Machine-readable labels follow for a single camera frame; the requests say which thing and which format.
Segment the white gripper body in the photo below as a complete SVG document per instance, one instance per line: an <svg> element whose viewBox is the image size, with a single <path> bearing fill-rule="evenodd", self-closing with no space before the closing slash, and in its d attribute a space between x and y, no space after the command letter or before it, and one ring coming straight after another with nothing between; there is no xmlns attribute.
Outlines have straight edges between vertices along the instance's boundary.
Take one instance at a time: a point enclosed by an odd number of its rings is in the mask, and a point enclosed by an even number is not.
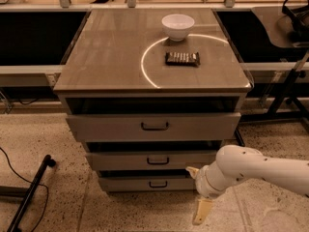
<svg viewBox="0 0 309 232"><path fill-rule="evenodd" d="M195 178L197 191L205 198L215 199L225 192L224 178L216 163L198 170Z"/></svg>

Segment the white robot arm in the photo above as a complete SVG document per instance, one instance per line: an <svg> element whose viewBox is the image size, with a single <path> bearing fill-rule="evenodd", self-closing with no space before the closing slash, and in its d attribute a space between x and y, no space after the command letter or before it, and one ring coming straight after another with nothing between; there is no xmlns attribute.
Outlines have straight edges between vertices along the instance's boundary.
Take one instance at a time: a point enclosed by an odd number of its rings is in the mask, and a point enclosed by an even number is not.
<svg viewBox="0 0 309 232"><path fill-rule="evenodd" d="M259 179L301 196L309 196L309 161L264 156L260 151L237 145L225 145L215 161L198 169L185 169L200 194L192 223L200 225L211 211L212 201L226 189L249 179Z"/></svg>

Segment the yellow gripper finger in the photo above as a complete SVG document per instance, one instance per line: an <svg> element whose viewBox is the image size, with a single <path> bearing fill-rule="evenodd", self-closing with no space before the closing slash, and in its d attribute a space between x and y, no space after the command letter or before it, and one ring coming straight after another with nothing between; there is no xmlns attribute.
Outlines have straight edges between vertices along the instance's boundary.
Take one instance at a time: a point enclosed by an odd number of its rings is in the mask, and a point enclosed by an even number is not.
<svg viewBox="0 0 309 232"><path fill-rule="evenodd" d="M192 179L195 179L197 177L197 173L199 171L198 168L192 166L188 166L185 170L189 172Z"/></svg>
<svg viewBox="0 0 309 232"><path fill-rule="evenodd" d="M211 208L212 201L210 199L204 197L198 198L195 205L192 223L194 225L201 225L209 215Z"/></svg>

